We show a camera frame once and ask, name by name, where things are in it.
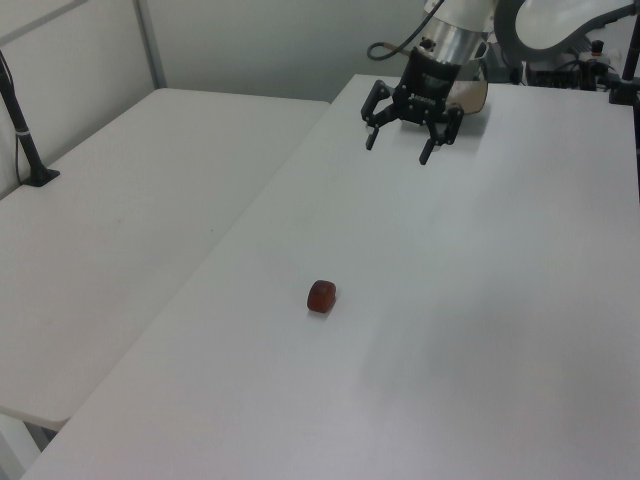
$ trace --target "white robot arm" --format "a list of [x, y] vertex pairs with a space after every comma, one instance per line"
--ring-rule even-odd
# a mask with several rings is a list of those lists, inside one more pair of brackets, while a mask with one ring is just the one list
[[[447, 98], [461, 67], [474, 58], [484, 32], [495, 30], [512, 60], [552, 58], [576, 37], [635, 15], [640, 0], [428, 0], [425, 11], [422, 40], [412, 50], [400, 84], [393, 89], [376, 82], [361, 112], [373, 129], [368, 149], [373, 148], [379, 128], [396, 119], [427, 126], [431, 138], [420, 158], [423, 165], [436, 145], [451, 145], [456, 139], [464, 110], [447, 104]], [[375, 113], [378, 103], [390, 97], [393, 104]]]

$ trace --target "metal cylinder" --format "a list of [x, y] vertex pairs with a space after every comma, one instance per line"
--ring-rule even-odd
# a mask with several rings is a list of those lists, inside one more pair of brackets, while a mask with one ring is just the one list
[[454, 27], [433, 18], [422, 32], [422, 37], [434, 44], [423, 53], [430, 58], [451, 65], [465, 65], [471, 60], [482, 42], [482, 32]]

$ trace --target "table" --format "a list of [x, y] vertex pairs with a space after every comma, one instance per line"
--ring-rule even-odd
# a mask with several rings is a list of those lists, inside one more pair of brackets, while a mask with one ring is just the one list
[[[640, 476], [633, 117], [490, 87], [421, 167], [355, 77], [25, 480]], [[388, 83], [396, 79], [385, 79]], [[339, 295], [308, 313], [317, 279]]]
[[0, 202], [0, 413], [59, 429], [328, 104], [159, 90]]

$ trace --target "small red block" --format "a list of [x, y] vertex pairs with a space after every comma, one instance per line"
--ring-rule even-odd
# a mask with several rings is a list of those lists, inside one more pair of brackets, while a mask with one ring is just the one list
[[318, 280], [311, 287], [307, 307], [316, 313], [329, 313], [336, 302], [336, 286], [325, 280]]

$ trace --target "black stand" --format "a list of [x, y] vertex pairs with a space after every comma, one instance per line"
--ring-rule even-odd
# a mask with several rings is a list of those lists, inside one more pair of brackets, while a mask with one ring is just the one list
[[4, 57], [0, 54], [0, 94], [4, 100], [9, 116], [13, 122], [13, 126], [16, 129], [16, 134], [22, 144], [29, 166], [31, 167], [31, 176], [23, 182], [24, 185], [30, 185], [32, 187], [43, 187], [51, 180], [60, 175], [60, 172], [47, 169], [40, 160], [40, 155], [36, 149], [33, 138], [29, 132], [29, 127], [22, 114], [22, 109], [16, 98], [15, 87], [9, 74], [9, 71], [4, 63]]
[[638, 91], [640, 91], [640, 79], [635, 78], [638, 59], [640, 58], [640, 15], [636, 18], [633, 27], [633, 36], [627, 61], [624, 65], [622, 79], [618, 75], [609, 74], [608, 80], [611, 86], [609, 103], [614, 105], [635, 106], [638, 103]]

